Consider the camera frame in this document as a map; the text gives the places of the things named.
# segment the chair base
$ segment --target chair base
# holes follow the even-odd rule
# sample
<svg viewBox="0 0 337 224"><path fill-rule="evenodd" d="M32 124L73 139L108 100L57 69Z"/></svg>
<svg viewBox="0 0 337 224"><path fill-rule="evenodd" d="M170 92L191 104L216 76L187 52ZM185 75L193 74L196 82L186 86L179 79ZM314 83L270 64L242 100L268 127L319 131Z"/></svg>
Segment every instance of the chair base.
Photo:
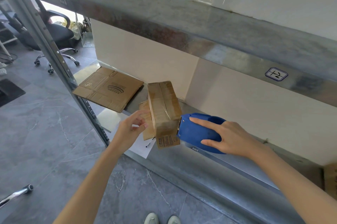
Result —
<svg viewBox="0 0 337 224"><path fill-rule="evenodd" d="M75 53L78 53L78 50L77 50L77 49L74 49L74 48L72 48L72 47L67 47L67 48L65 48L65 49L61 49L61 50L59 50L59 52L60 52L61 56L66 57L66 58L70 59L71 61L73 61L74 64L75 64L76 66L80 65L79 61L76 61L76 59L73 58L72 56L63 54L63 52L68 51L68 50L72 50L72 51L74 51ZM44 55L38 56L38 57L35 59L34 64L35 64L35 65L40 65L39 59L42 58L42 57L44 57ZM51 65L50 63L49 63L49 70L48 70L48 73L50 73L50 74L53 74L53 73L54 73L54 69L53 69L53 67L52 67L52 65Z"/></svg>

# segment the blue tape dispenser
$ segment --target blue tape dispenser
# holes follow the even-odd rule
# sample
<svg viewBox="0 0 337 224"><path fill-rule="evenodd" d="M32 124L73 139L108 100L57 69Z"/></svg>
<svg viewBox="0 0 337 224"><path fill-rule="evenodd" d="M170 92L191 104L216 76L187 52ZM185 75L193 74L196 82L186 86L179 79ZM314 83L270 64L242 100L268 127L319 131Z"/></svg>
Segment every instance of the blue tape dispenser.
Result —
<svg viewBox="0 0 337 224"><path fill-rule="evenodd" d="M198 147L199 149L212 152L212 153L224 154L221 151L213 147L206 146L201 143L201 140L203 139L221 141L221 136L217 132L215 132L213 129L209 129L209 128L193 123L192 121L189 120L189 118L198 118L198 119L208 120L210 122L213 122L219 125L221 125L226 120L220 117L210 116L210 115L201 114L201 113L184 114L180 117L179 126L178 126L178 134L177 134L177 136L181 140L189 144L192 144Z"/></svg>

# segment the metal shelving unit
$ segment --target metal shelving unit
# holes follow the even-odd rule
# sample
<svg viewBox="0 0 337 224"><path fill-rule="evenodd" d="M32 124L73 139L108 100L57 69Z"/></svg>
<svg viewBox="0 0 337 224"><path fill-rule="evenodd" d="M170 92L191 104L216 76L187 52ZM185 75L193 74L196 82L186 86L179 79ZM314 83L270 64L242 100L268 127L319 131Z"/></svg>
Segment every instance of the metal shelving unit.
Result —
<svg viewBox="0 0 337 224"><path fill-rule="evenodd" d="M31 1L9 1L70 93L99 65L106 65L98 61L72 74ZM316 47L308 55L300 46L308 38L306 33L228 13L195 0L43 1L337 106L336 98L325 97L337 89L337 73L329 65L337 60L333 54L337 52L334 41L310 36L311 44ZM243 38L243 31L247 31L251 38ZM277 45L275 49L275 45L270 44L275 39L284 39L287 46ZM251 44L255 40L264 48ZM328 51L321 55L321 49L317 46ZM276 83L261 73L276 64L292 74L293 79ZM323 86L325 89L328 86L330 91L321 90ZM109 139L105 129L111 131L111 128L105 124L109 110L96 116L89 101L72 96L107 146ZM124 113L129 115L136 111L138 104L146 98L145 85L127 105ZM183 113L200 112L185 103L181 103L181 107ZM298 156L274 145L270 147L314 183L322 186L319 166L302 158L298 162ZM191 145L183 142L161 151L155 145L147 159L131 151L125 154L239 223L302 223L279 189L246 158L218 156L202 150L196 152Z"/></svg>

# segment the white paper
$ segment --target white paper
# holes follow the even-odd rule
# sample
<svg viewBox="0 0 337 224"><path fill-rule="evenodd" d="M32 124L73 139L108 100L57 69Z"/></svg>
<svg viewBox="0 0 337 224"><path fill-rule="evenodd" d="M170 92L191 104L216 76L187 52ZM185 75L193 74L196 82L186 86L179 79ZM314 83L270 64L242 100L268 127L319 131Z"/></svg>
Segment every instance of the white paper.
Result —
<svg viewBox="0 0 337 224"><path fill-rule="evenodd" d="M121 121L125 120L128 116L123 114L123 113L119 113L118 115L120 115L121 117ZM115 129L111 132L111 137L113 138L117 132L117 129L119 127L119 123L116 125ZM132 152L140 155L143 158L147 158L147 156L149 155L152 147L154 146L156 139L149 139L144 141L143 139L143 133L141 133L136 141L134 142L134 144L131 146L131 148L129 150L131 150Z"/></svg>

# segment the hand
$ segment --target hand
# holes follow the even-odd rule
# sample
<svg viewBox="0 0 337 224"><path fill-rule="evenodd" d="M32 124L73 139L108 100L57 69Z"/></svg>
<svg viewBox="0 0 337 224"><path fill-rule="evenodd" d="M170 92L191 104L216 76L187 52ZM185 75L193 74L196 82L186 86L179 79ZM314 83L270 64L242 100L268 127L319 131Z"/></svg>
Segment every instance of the hand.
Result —
<svg viewBox="0 0 337 224"><path fill-rule="evenodd" d="M128 150L136 141L137 137L149 126L145 119L141 117L142 114L150 111L136 111L127 119L120 122L117 132L110 143L109 147L114 148L122 155Z"/></svg>
<svg viewBox="0 0 337 224"><path fill-rule="evenodd" d="M196 124L213 129L222 138L222 141L202 140L201 143L214 147L223 153L239 155L252 159L254 155L267 148L259 141L255 140L238 123L225 121L221 125L207 120L190 118Z"/></svg>

